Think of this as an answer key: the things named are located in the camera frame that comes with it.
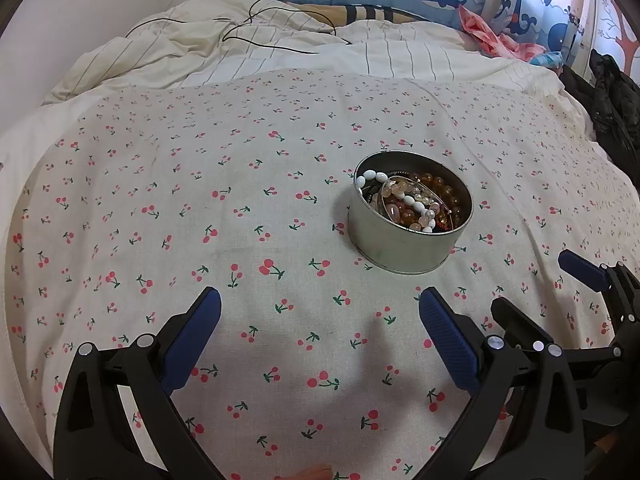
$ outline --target black cable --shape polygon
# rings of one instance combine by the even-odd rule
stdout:
[[[265,10],[270,10],[270,9],[286,10],[287,12],[306,12],[307,14],[318,14],[319,16],[322,16],[324,19],[326,19],[329,22],[329,24],[334,29],[334,36],[336,36],[336,38],[338,37],[338,32],[335,30],[334,22],[332,22],[331,19],[326,14],[323,14],[322,12],[316,12],[315,10],[302,10],[302,9],[292,10],[292,9],[284,9],[283,7],[267,7],[266,9],[261,9],[258,12],[256,12],[254,14],[254,17],[260,14],[261,12],[264,12]]]
[[[139,25],[136,25],[135,27],[133,27],[125,36],[125,38],[129,37],[129,34],[131,34],[134,30],[136,30],[139,27],[142,27],[143,25],[146,25],[147,23],[153,23],[153,22],[160,22],[160,21],[165,21],[165,22],[175,22],[175,23],[193,23],[193,22],[182,22],[181,20],[174,20],[173,18],[154,18],[152,20],[148,20],[148,22],[144,22],[144,23],[140,23]],[[223,22],[230,22],[231,19],[230,18],[212,18],[211,19],[212,22],[218,22],[218,21],[223,21]]]
[[[288,50],[289,52],[297,52],[299,54],[318,54],[318,52],[305,52],[303,50],[297,50],[295,48],[289,48],[287,46],[270,46],[270,45],[264,45],[264,44],[260,44],[260,43],[255,43],[251,40],[248,40],[247,38],[240,38],[239,36],[229,36],[234,30],[237,30],[240,27],[243,27],[244,25],[246,25],[247,22],[249,23],[253,23],[254,22],[254,17],[257,16],[258,14],[265,12],[266,10],[271,10],[271,9],[277,9],[277,10],[285,10],[287,12],[306,12],[307,14],[317,14],[319,16],[324,17],[324,19],[326,19],[330,24],[331,27],[334,30],[334,36],[337,38],[338,36],[338,32],[335,28],[334,22],[332,22],[332,20],[325,14],[323,14],[322,12],[317,12],[315,10],[301,10],[301,9],[285,9],[284,7],[267,7],[265,9],[261,9],[258,12],[256,12],[255,14],[253,14],[253,9],[254,6],[261,2],[262,0],[255,0],[254,3],[251,4],[251,7],[249,7],[249,17],[244,20],[244,22],[240,23],[239,25],[236,25],[235,27],[231,28],[231,30],[227,31],[226,34],[222,37],[222,41],[226,41],[226,40],[241,40],[241,41],[246,41],[247,43],[250,43],[252,45],[255,46],[263,46],[264,48],[277,48],[279,50]],[[139,27],[142,27],[143,25],[147,25],[149,23],[152,22],[159,22],[159,21],[166,21],[166,22],[175,22],[175,23],[191,23],[191,22],[183,22],[181,20],[174,20],[173,18],[154,18],[152,20],[148,20],[144,23],[140,23],[139,25],[136,25],[134,28],[132,28],[127,35],[125,36],[125,38],[128,38],[129,35],[136,30]],[[225,21],[225,22],[231,22],[232,20],[230,18],[212,18],[211,21]],[[345,41],[347,44],[352,44],[351,41],[345,40],[343,38],[340,38],[341,40]]]
[[[256,12],[255,14],[252,13],[252,10],[255,6],[255,4],[257,4],[258,2],[260,2],[262,0],[256,0],[254,1],[254,3],[252,3],[251,7],[249,7],[249,17],[244,20],[244,23],[241,23],[240,25],[236,25],[235,27],[233,27],[231,30],[229,30],[223,37],[222,37],[222,42],[226,41],[226,40],[241,40],[241,41],[245,41],[249,44],[255,45],[255,46],[263,46],[265,48],[277,48],[279,50],[288,50],[289,52],[297,52],[299,54],[318,54],[318,52],[305,52],[303,50],[297,50],[295,48],[289,48],[286,46],[270,46],[270,45],[264,45],[264,44],[260,44],[260,43],[255,43],[254,41],[248,40],[247,38],[240,38],[239,36],[229,36],[234,30],[237,30],[238,28],[246,25],[247,22],[249,23],[253,23],[254,22],[254,17],[257,16],[258,14],[260,14],[261,12],[264,12],[265,10],[271,10],[271,9],[276,9],[276,10],[285,10],[287,12],[306,12],[307,14],[311,13],[311,14],[318,14],[319,16],[324,17],[329,23],[331,23],[331,26],[334,29],[334,36],[337,38],[338,33],[336,31],[334,22],[332,22],[332,20],[325,14],[323,14],[322,12],[316,12],[314,10],[301,10],[301,9],[286,9],[284,7],[266,7],[265,9],[261,9],[258,12]],[[351,41],[348,40],[344,40],[343,38],[340,38],[341,40],[345,41],[347,44],[352,44]]]

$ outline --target white duvet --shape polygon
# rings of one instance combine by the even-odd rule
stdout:
[[[194,0],[167,13],[189,23],[111,41],[0,137],[0,402],[42,463],[75,348],[156,332],[204,285],[223,319],[174,400],[227,476],[330,458],[339,478],[417,472],[465,402],[419,323],[425,286],[488,332],[503,294],[562,344],[610,338],[601,298],[556,256],[637,270],[638,207],[553,73],[430,23],[334,38],[268,10],[233,34],[318,54],[222,43],[234,25],[211,20],[242,23],[254,2]],[[380,149],[442,162],[478,204],[450,261],[420,278],[369,268],[342,235],[350,171]]]

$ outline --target pink cloth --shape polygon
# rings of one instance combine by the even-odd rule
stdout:
[[[465,32],[472,35],[480,48],[491,56],[506,57],[531,61],[538,54],[544,54],[545,47],[536,43],[518,43],[506,34],[499,37],[494,34],[489,25],[477,14],[459,6],[460,22]]]

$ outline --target jewelry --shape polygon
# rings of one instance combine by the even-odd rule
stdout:
[[[462,223],[460,200],[452,195],[453,188],[442,177],[407,171],[387,176],[381,171],[367,170],[356,178],[356,185],[374,211],[411,231],[432,233],[437,228],[437,232],[445,232]]]

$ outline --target cherry print bedsheet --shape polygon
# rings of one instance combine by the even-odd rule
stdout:
[[[105,97],[40,161],[10,228],[6,318],[41,439],[52,446],[79,344],[155,333],[212,285],[222,318],[173,399],[228,478],[315,462],[337,480],[411,478],[468,399],[419,321],[423,288],[487,334],[504,295],[560,344],[592,346],[610,340],[602,299],[559,251],[639,270],[632,192],[565,104],[315,70]],[[375,267],[346,235],[353,169],[394,149],[474,196],[446,263],[422,276]]]

